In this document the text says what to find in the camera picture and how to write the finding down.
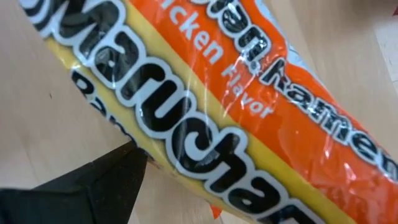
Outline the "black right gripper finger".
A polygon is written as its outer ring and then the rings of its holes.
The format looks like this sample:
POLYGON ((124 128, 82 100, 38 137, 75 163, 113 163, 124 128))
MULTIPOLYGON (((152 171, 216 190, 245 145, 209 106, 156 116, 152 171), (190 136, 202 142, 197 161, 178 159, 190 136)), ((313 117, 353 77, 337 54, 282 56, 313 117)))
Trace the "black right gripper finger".
POLYGON ((147 156, 134 142, 36 188, 49 204, 46 224, 127 224, 144 174, 147 156))

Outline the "white plastic bin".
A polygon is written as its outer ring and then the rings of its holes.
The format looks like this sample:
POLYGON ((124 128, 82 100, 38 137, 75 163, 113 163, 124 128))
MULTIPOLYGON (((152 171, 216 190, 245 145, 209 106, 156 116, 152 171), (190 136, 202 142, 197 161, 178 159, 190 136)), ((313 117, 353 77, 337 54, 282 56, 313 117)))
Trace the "white plastic bin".
POLYGON ((398 94, 398 18, 377 21, 374 29, 389 77, 398 94))

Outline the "orange chicken ramen packet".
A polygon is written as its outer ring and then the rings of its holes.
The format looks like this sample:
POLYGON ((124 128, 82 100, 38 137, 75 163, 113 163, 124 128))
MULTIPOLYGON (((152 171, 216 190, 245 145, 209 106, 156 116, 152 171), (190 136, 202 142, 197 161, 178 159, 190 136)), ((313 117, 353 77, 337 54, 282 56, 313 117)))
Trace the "orange chicken ramen packet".
POLYGON ((19 0, 86 100, 255 224, 398 224, 398 162, 261 0, 19 0))

